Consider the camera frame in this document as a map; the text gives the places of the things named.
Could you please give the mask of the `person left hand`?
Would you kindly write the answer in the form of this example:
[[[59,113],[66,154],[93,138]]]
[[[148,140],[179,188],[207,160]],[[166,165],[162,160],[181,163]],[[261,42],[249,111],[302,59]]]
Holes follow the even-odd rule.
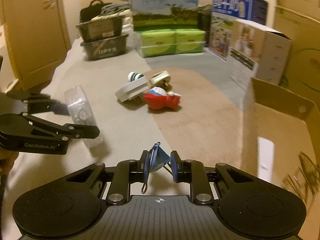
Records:
[[[1,160],[1,169],[4,175],[8,175],[15,160],[18,158],[19,152],[5,150],[3,148],[0,149],[0,160]]]

